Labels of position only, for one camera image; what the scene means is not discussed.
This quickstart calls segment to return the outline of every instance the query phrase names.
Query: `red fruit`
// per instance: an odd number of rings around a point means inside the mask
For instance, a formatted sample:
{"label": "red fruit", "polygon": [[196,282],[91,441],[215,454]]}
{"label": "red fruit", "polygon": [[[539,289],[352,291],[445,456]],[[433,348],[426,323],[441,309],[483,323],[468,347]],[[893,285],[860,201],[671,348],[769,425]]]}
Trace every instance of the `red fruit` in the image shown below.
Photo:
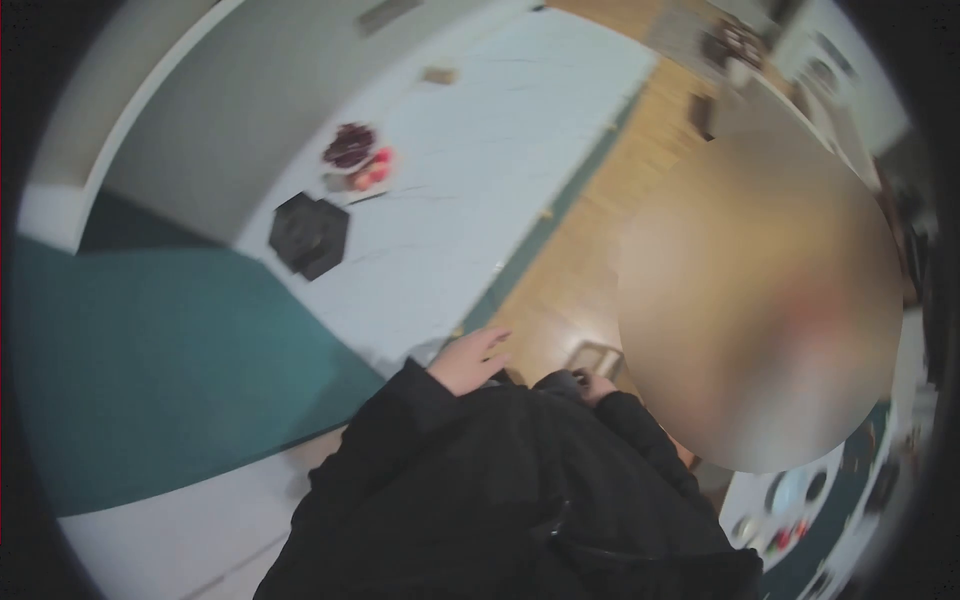
{"label": "red fruit", "polygon": [[394,158],[394,149],[384,146],[373,155],[373,162],[390,162]]}
{"label": "red fruit", "polygon": [[371,185],[373,185],[373,181],[369,173],[361,173],[353,180],[353,187],[361,192],[369,190]]}
{"label": "red fruit", "polygon": [[390,176],[390,165],[385,162],[376,162],[368,172],[370,179],[381,182]]}

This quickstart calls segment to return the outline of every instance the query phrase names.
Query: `white wall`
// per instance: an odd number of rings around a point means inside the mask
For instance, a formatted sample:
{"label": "white wall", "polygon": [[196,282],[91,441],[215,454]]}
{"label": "white wall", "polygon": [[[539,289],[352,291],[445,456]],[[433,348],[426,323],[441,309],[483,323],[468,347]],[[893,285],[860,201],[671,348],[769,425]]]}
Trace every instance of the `white wall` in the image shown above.
{"label": "white wall", "polygon": [[86,50],[47,123],[17,221],[20,233],[76,252],[129,125],[193,43],[243,0],[128,0]]}
{"label": "white wall", "polygon": [[772,62],[792,79],[805,64],[804,47],[815,43],[818,32],[833,42],[858,75],[849,98],[853,122],[867,149],[878,156],[909,129],[909,119],[873,51],[832,0],[807,0],[780,37]]}
{"label": "white wall", "polygon": [[425,0],[363,38],[354,19],[378,2],[247,0],[157,92],[105,185],[230,243],[340,105],[430,36],[497,0]]}

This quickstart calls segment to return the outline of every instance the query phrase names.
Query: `hand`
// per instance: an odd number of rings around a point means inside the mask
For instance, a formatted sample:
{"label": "hand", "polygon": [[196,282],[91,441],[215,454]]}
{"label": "hand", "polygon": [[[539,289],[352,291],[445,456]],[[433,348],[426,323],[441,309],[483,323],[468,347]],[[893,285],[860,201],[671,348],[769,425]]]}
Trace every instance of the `hand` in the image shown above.
{"label": "hand", "polygon": [[510,354],[496,354],[487,360],[484,354],[510,337],[511,333],[506,327],[478,329],[441,350],[426,371],[454,396],[469,394],[503,369],[510,360]]}
{"label": "hand", "polygon": [[616,392],[616,386],[607,377],[601,377],[587,369],[578,369],[573,374],[580,379],[580,398],[590,408],[596,408],[607,394]]}

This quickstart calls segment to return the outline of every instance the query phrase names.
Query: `fruit plate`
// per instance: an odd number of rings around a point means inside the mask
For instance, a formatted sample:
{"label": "fruit plate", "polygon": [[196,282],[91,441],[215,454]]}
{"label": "fruit plate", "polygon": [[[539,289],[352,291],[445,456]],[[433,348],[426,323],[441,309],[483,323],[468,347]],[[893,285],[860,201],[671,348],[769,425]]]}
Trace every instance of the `fruit plate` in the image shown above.
{"label": "fruit plate", "polygon": [[326,197],[328,200],[338,206],[346,206],[348,204],[358,203],[375,196],[382,196],[383,194],[389,192],[391,188],[393,188],[396,170],[399,168],[399,166],[400,156],[398,156],[396,151],[394,151],[394,154],[390,160],[390,175],[388,175],[382,181],[374,183],[364,191],[348,188],[347,177],[356,171],[356,169],[347,174],[328,171],[324,173],[324,185],[326,186],[327,192]]}

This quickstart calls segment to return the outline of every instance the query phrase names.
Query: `white countertop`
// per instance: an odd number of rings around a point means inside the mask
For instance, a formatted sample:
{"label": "white countertop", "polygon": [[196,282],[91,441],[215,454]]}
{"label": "white countertop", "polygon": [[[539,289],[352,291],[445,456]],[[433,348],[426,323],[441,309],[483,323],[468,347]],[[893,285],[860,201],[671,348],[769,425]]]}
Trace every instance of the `white countertop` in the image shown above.
{"label": "white countertop", "polygon": [[[455,84],[417,83],[385,111],[367,99],[325,124],[235,248],[385,377],[408,355],[428,362],[657,59],[569,13],[525,13],[452,58]],[[324,194],[319,156],[347,120],[379,125],[402,163],[393,191],[348,208],[343,263],[308,282],[267,245],[273,211],[301,190]]]}

